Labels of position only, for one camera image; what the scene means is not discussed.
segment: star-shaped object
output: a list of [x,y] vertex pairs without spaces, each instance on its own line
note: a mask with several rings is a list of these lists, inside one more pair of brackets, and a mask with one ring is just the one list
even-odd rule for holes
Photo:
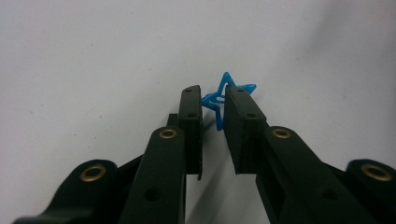
[[[230,86],[236,86],[235,83],[233,82],[233,78],[230,76],[228,72],[224,73],[221,82],[219,84],[218,91],[209,93],[204,98],[202,98],[202,105],[216,112],[216,124],[218,131],[221,131],[223,129],[223,120],[221,118],[221,108],[216,104],[224,104],[224,100],[219,100],[218,98],[222,98],[222,99],[225,98],[225,96],[221,94],[225,87],[225,84],[228,84]],[[237,87],[240,87],[245,91],[247,91],[249,94],[251,94],[256,89],[257,86],[256,84],[245,84],[245,85],[238,85]]]

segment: metal ring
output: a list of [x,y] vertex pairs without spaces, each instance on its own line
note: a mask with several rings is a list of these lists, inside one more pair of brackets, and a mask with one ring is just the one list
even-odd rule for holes
[[[91,171],[91,170],[99,170],[99,173],[97,175],[90,175],[89,171]],[[93,165],[93,166],[90,166],[87,169],[85,169],[81,173],[79,178],[81,178],[81,180],[84,182],[92,182],[92,181],[102,178],[102,176],[104,176],[105,173],[106,173],[106,167],[101,164],[97,164],[97,165]]]
[[273,129],[272,133],[273,133],[273,135],[275,135],[278,138],[290,138],[291,137],[291,134],[284,129]]
[[174,138],[177,136],[177,132],[173,129],[165,129],[160,132],[161,138]]
[[390,181],[392,179],[392,175],[387,170],[377,165],[366,163],[361,167],[361,170],[366,175],[379,181]]

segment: white surface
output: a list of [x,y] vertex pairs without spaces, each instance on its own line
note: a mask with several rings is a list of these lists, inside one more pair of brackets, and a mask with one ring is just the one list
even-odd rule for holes
[[[390,0],[0,3],[0,223],[43,211],[84,161],[143,153],[181,90],[225,71],[323,161],[396,167],[395,23]],[[186,222],[267,223],[215,129]]]

